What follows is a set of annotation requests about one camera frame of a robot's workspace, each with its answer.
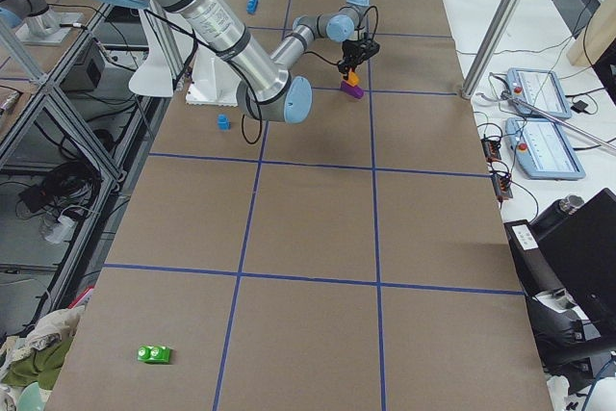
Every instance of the purple block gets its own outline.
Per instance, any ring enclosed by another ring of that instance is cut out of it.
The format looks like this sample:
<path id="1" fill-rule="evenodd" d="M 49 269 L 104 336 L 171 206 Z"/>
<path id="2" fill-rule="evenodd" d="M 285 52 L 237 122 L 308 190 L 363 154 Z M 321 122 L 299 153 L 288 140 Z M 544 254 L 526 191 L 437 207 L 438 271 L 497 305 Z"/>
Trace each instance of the purple block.
<path id="1" fill-rule="evenodd" d="M 340 90 L 344 93 L 348 93 L 353 98 L 357 98 L 358 100 L 364 96 L 364 91 L 359 86 L 350 86 L 347 81 L 343 81 L 340 83 Z"/>

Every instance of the green block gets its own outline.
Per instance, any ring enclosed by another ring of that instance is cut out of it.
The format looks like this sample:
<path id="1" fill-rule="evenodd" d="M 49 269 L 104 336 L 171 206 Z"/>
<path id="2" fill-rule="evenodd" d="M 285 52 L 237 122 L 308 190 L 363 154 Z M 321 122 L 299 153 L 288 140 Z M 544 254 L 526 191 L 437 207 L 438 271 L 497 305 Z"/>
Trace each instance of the green block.
<path id="1" fill-rule="evenodd" d="M 165 346 L 141 346 L 137 350 L 137 360 L 143 363 L 168 364 L 171 348 Z"/>

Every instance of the white table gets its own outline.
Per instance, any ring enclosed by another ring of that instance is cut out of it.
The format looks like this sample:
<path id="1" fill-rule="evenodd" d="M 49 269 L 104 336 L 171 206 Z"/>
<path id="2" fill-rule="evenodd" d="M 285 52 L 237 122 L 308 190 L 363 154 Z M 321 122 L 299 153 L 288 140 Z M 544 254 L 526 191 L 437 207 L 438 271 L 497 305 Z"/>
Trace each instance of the white table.
<path id="1" fill-rule="evenodd" d="M 453 38 L 456 42 L 458 59 L 462 72 L 466 75 L 485 32 L 494 16 L 494 12 L 500 0 L 444 0 L 449 18 L 449 24 Z M 571 33 L 562 20 L 552 0 L 522 0 L 515 11 L 506 31 L 500 40 L 497 52 L 501 50 L 542 50 L 546 47 L 557 45 Z M 582 70 L 583 67 L 572 66 L 567 60 L 567 50 L 573 45 L 570 39 L 561 46 L 551 48 L 542 53 L 502 53 L 495 55 L 486 74 L 483 76 L 477 92 L 492 95 L 487 75 L 489 72 L 504 73 L 510 67 L 526 67 L 537 69 L 552 69 L 560 78 L 570 76 Z M 502 86 L 495 81 L 498 92 Z M 567 94 L 574 94 L 602 87 L 592 69 L 586 69 L 580 74 L 562 79 L 561 85 Z M 606 140 L 616 137 L 616 106 L 604 91 L 592 93 L 599 103 L 599 112 L 596 115 L 578 115 L 569 119 L 574 125 Z M 504 129 L 504 122 L 511 117 L 503 113 L 497 104 L 489 103 L 478 96 L 472 99 L 474 108 L 478 112 L 485 113 L 490 122 L 498 124 Z M 505 110 L 511 110 L 506 103 L 502 104 Z M 475 114 L 477 124 L 486 121 L 485 115 Z M 498 131 L 488 127 L 488 134 L 496 134 Z M 565 129 L 573 146 L 585 146 L 594 144 L 583 140 L 579 135 Z M 513 157 L 511 151 L 503 147 L 500 150 L 503 160 L 511 166 Z M 584 200 L 589 200 L 602 188 L 608 187 L 616 192 L 616 156 L 603 148 L 577 153 L 586 177 L 577 181 L 553 181 L 553 180 L 530 180 L 515 166 L 513 180 L 528 188 L 539 202 L 539 211 L 543 211 L 556 199 L 564 197 L 568 193 L 580 195 Z M 515 185 L 513 188 L 514 198 L 505 201 L 502 205 L 501 216 L 503 221 L 511 221 L 522 218 L 531 219 L 535 214 L 535 204 L 532 198 Z"/>

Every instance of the wire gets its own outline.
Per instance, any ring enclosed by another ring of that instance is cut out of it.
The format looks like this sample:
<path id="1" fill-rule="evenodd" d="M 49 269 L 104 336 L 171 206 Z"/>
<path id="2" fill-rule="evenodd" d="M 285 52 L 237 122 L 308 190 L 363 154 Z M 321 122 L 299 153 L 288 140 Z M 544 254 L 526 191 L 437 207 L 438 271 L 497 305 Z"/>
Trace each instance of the wire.
<path id="1" fill-rule="evenodd" d="M 525 192 L 528 193 L 528 195 L 530 197 L 532 197 L 532 200 L 535 202 L 535 215 L 533 216 L 533 218 L 531 218 L 529 221 L 533 221 L 535 220 L 537 217 L 539 217 L 539 201 L 537 200 L 537 198 L 535 197 L 535 195 L 533 193 L 531 193 L 526 187 L 523 187 L 522 185 L 520 185 L 517 182 L 514 182 L 513 180 L 509 179 L 509 182 L 512 183 L 513 185 L 515 185 L 516 187 L 521 188 L 522 190 L 524 190 Z"/>
<path id="2" fill-rule="evenodd" d="M 485 134 L 486 131 L 488 130 L 488 126 L 490 127 L 496 127 L 497 129 L 499 129 L 499 135 L 497 136 L 492 136 L 492 137 L 498 137 L 499 138 L 499 142 L 501 142 L 501 139 L 504 137 L 504 133 L 502 132 L 501 127 L 498 124 L 495 124 L 494 122 L 484 122 L 483 124 L 479 124 L 477 125 L 477 129 L 481 128 L 481 127 L 485 127 L 485 129 L 483 130 L 483 137 L 485 138 Z"/>
<path id="3" fill-rule="evenodd" d="M 3 185 L 21 185 L 22 187 L 32 187 L 32 185 L 28 185 L 27 183 L 21 183 L 21 182 L 15 182 L 13 180 L 8 180 L 6 182 L 2 182 L 0 183 L 0 187 L 2 187 Z"/>
<path id="4" fill-rule="evenodd" d="M 79 156 L 79 155 L 77 155 L 77 154 L 75 154 L 75 153 L 73 153 L 73 152 L 69 151 L 68 149 L 66 149 L 66 148 L 64 147 L 64 145 L 63 145 L 64 139 L 63 139 L 63 142 L 57 142 L 57 141 L 53 140 L 53 139 L 52 139 L 49 135 L 47 135 L 47 133 L 46 133 L 46 132 L 44 131 L 44 129 L 43 129 L 43 128 L 39 125 L 39 123 L 38 123 L 38 122 L 36 122 L 36 121 L 35 121 L 35 122 L 34 122 L 34 125 L 35 125 L 35 127 L 37 127 L 37 129 L 38 129 L 38 131 L 40 132 L 40 134 L 41 134 L 41 135 L 43 135 L 47 141 L 49 141 L 51 144 L 53 144 L 53 145 L 55 145 L 55 146 L 57 146 L 57 147 L 58 147 L 58 149 L 60 150 L 60 154 L 61 154 L 63 157 L 65 157 L 65 158 L 67 158 L 67 159 L 69 159 L 69 160 L 71 160 L 71 161 L 75 161 L 75 160 L 77 160 L 77 159 L 79 159 L 79 158 L 80 158 L 80 156 Z"/>
<path id="5" fill-rule="evenodd" d="M 51 5 L 52 7 L 69 7 L 69 8 L 70 8 L 70 7 L 79 7 L 79 8 L 81 8 L 81 9 L 90 9 L 90 10 L 93 10 L 93 11 L 97 12 L 97 13 L 98 13 L 101 17 L 104 17 L 103 13 L 102 13 L 99 9 L 97 9 L 97 8 L 93 7 L 92 5 L 77 5 L 77 4 L 68 5 L 68 4 L 52 4 L 52 3 L 49 3 L 49 5 Z M 122 41 L 124 42 L 124 45 L 126 46 L 127 51 L 129 52 L 129 55 L 130 55 L 130 56 L 131 56 L 131 58 L 133 59 L 133 63 L 135 63 L 135 66 L 136 66 L 136 67 L 139 67 L 139 65 L 137 64 L 137 60 L 135 59 L 135 56 L 134 56 L 134 55 L 133 55 L 133 53 L 130 51 L 131 46 L 128 44 L 128 40 L 126 40 L 126 37 L 125 37 L 125 36 L 122 34 L 122 32 L 121 32 L 121 31 L 117 28 L 117 26 L 115 26 L 115 24 L 113 23 L 113 21 L 110 21 L 108 18 L 105 18 L 105 22 L 106 22 L 107 24 L 109 24 L 112 28 L 114 28 L 114 29 L 117 31 L 117 33 L 119 34 L 119 36 L 122 38 Z"/>
<path id="6" fill-rule="evenodd" d="M 69 92 L 69 93 L 78 93 L 80 95 L 86 96 L 87 98 L 91 98 L 92 100 L 99 101 L 101 103 L 105 103 L 106 105 L 109 105 L 109 106 L 125 105 L 126 103 L 131 101 L 136 96 L 133 93 L 128 98 L 121 99 L 121 98 L 101 98 L 100 96 L 92 95 L 91 93 L 87 93 L 86 91 L 80 91 L 80 90 L 79 91 L 75 91 L 75 92 Z"/>
<path id="7" fill-rule="evenodd" d="M 90 117 L 89 119 L 86 119 L 86 122 L 90 123 L 90 122 L 94 122 L 95 120 L 101 119 L 103 117 L 121 115 L 122 113 L 126 113 L 127 111 L 132 110 L 136 107 L 137 107 L 137 103 L 134 103 L 130 106 L 127 106 L 126 108 L 122 108 L 121 110 L 111 111 L 110 113 L 104 113 L 102 115 Z"/>
<path id="8" fill-rule="evenodd" d="M 584 401 L 584 405 L 581 407 L 581 411 L 586 411 L 586 407 L 588 406 L 588 403 L 590 402 L 590 398 L 592 397 L 593 392 L 595 391 L 595 387 L 597 387 L 597 384 L 602 379 L 602 375 L 607 370 L 607 367 L 609 366 L 610 363 L 614 363 L 613 357 L 610 357 L 609 360 L 605 362 L 603 367 L 599 370 L 599 372 L 593 379 L 593 384 L 590 386 L 590 389 L 588 390 L 588 395 L 586 395 L 586 400 Z"/>
<path id="9" fill-rule="evenodd" d="M 605 87 L 599 87 L 598 89 L 592 89 L 592 90 L 589 90 L 589 91 L 583 91 L 583 92 L 580 92 L 580 93 L 574 93 L 572 95 L 565 95 L 565 96 L 568 97 L 568 98 L 575 98 L 576 96 L 588 95 L 589 93 L 594 93 L 594 92 L 600 91 L 600 90 L 605 90 Z"/>
<path id="10" fill-rule="evenodd" d="M 0 283 L 0 286 L 11 286 L 13 284 L 19 284 L 19 283 L 27 283 L 30 281 L 34 281 L 37 284 L 39 284 L 43 290 L 45 291 L 45 293 L 47 294 L 47 299 L 51 302 L 53 299 L 51 298 L 51 293 L 49 292 L 49 289 L 47 289 L 47 286 L 45 286 L 44 284 L 42 284 L 38 279 L 30 277 L 30 278 L 24 278 L 24 279 L 18 279 L 16 281 L 9 281 L 7 283 Z"/>
<path id="11" fill-rule="evenodd" d="M 0 87 L 1 87 L 2 89 L 14 90 L 14 91 L 18 91 L 19 93 L 23 93 L 23 91 L 21 91 L 20 89 L 16 89 L 15 87 L 5 86 L 5 85 L 3 85 L 3 84 L 0 84 Z"/>
<path id="12" fill-rule="evenodd" d="M 314 56 L 316 56 L 317 58 L 319 58 L 320 60 L 322 60 L 322 61 L 326 62 L 327 64 L 331 64 L 332 66 L 336 66 L 336 67 L 338 67 L 338 64 L 337 64 L 337 63 L 334 63 L 334 62 L 331 62 L 331 61 L 327 60 L 327 59 L 326 59 L 323 55 L 320 55 L 320 54 L 318 54 L 317 52 L 313 52 L 312 50 L 306 50 L 306 51 L 304 52 L 304 55 L 314 55 Z"/>
<path id="13" fill-rule="evenodd" d="M 616 141 L 616 137 L 614 137 L 613 139 L 606 140 L 605 142 L 612 143 L 613 141 Z M 594 144 L 592 146 L 583 146 L 583 147 L 574 148 L 574 151 L 588 151 L 589 149 L 596 149 L 600 147 L 601 147 L 600 144 Z"/>
<path id="14" fill-rule="evenodd" d="M 117 206 L 115 206 L 115 207 L 112 209 L 112 211 L 111 211 L 109 214 L 107 214 L 107 216 L 105 216 L 104 218 L 101 218 L 101 219 L 100 219 L 100 223 L 101 223 L 101 224 L 106 223 L 106 222 L 107 222 L 107 220 L 109 220 L 113 214 L 115 214 L 115 213 L 116 213 L 116 212 L 117 212 L 117 211 L 118 211 L 118 210 L 119 210 L 122 206 L 125 206 L 126 204 L 128 204 L 128 203 L 130 202 L 130 200 L 131 200 L 131 199 L 130 199 L 130 197 L 129 197 L 128 199 L 126 199 L 126 200 L 125 200 L 125 201 L 123 201 L 122 203 L 120 203 L 120 204 L 118 204 Z"/>

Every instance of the black monitor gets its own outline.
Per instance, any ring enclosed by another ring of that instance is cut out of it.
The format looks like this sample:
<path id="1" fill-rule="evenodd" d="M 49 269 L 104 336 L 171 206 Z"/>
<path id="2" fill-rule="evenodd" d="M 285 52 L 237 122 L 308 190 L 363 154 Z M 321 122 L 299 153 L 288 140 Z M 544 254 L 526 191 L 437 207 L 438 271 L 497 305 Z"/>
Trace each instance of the black monitor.
<path id="1" fill-rule="evenodd" d="M 599 332 L 616 335 L 616 195 L 601 190 L 538 244 Z"/>

